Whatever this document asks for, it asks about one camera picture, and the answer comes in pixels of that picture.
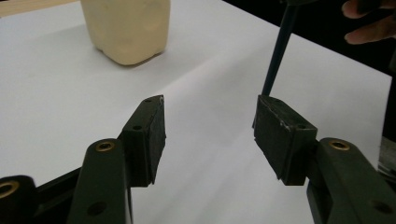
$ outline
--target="white tabletop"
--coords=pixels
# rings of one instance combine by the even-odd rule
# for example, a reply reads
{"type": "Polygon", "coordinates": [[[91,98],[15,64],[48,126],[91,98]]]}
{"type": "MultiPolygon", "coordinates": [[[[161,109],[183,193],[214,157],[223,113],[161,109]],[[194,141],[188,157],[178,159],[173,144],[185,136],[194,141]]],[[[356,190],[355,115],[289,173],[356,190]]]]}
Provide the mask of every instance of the white tabletop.
{"type": "MultiPolygon", "coordinates": [[[[166,51],[120,66],[96,50],[79,3],[0,19],[0,176],[39,186],[117,137],[138,104],[165,100],[156,185],[135,223],[313,223],[306,187],[276,180],[251,124],[278,28],[220,0],[173,0],[166,51]]],[[[298,36],[272,95],[376,165],[390,77],[298,36]]]]}

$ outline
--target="screw hole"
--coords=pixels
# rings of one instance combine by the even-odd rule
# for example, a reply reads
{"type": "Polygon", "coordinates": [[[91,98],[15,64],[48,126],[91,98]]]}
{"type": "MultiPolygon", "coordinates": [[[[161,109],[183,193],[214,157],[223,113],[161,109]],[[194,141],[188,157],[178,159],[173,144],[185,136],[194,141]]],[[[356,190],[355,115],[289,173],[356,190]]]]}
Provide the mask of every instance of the screw hole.
{"type": "Polygon", "coordinates": [[[377,200],[371,200],[370,205],[380,213],[384,213],[384,214],[393,213],[393,209],[386,203],[383,203],[383,202],[380,202],[377,200]]]}
{"type": "Polygon", "coordinates": [[[114,146],[115,146],[115,144],[112,142],[103,142],[103,143],[96,145],[96,151],[99,151],[99,152],[109,151],[109,150],[113,149],[114,146]]]}
{"type": "Polygon", "coordinates": [[[349,145],[341,141],[331,141],[330,146],[338,150],[349,150],[349,145]]]}
{"type": "Polygon", "coordinates": [[[107,208],[107,204],[104,202],[93,203],[87,210],[88,215],[92,217],[99,216],[107,208]]]}
{"type": "Polygon", "coordinates": [[[14,180],[1,183],[0,184],[0,199],[6,198],[7,196],[14,193],[17,188],[20,186],[20,183],[14,180]]]}

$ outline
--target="white table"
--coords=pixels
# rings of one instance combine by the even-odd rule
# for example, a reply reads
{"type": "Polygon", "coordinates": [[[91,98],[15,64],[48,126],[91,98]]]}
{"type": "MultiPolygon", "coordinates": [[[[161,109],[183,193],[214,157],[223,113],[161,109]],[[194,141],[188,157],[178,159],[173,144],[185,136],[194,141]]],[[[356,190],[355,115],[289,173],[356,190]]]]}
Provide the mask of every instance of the white table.
{"type": "MultiPolygon", "coordinates": [[[[79,3],[0,19],[0,176],[39,186],[74,170],[163,94],[166,147],[156,185],[133,189],[135,223],[312,223],[306,187],[276,180],[251,129],[277,30],[220,0],[173,0],[166,51],[124,67],[92,46],[79,3]]],[[[389,85],[293,36],[272,95],[376,165],[389,85]]]]}

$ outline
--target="plastic bottle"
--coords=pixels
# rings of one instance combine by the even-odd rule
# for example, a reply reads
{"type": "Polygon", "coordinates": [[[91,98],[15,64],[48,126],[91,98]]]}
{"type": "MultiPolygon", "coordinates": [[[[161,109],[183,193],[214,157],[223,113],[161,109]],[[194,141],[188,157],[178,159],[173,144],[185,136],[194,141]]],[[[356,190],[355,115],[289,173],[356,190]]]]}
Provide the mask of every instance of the plastic bottle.
{"type": "Polygon", "coordinates": [[[141,63],[165,49],[170,0],[80,2],[92,43],[116,63],[141,63]]]}

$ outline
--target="brass insert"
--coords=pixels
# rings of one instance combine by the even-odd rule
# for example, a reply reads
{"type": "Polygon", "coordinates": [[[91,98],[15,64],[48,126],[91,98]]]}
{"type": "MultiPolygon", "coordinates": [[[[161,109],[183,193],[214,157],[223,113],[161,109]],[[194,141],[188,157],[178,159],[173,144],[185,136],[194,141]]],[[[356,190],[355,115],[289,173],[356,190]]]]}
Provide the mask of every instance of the brass insert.
{"type": "Polygon", "coordinates": [[[102,142],[96,145],[96,151],[98,152],[105,152],[113,149],[116,145],[112,142],[102,142]]]}
{"type": "Polygon", "coordinates": [[[343,141],[332,140],[329,142],[329,145],[335,149],[338,149],[338,150],[343,150],[343,151],[350,150],[350,146],[346,142],[343,142],[343,141]]]}
{"type": "Polygon", "coordinates": [[[19,186],[20,186],[20,183],[15,180],[10,180],[8,182],[1,183],[0,184],[0,199],[6,198],[7,196],[14,193],[19,186]]]}

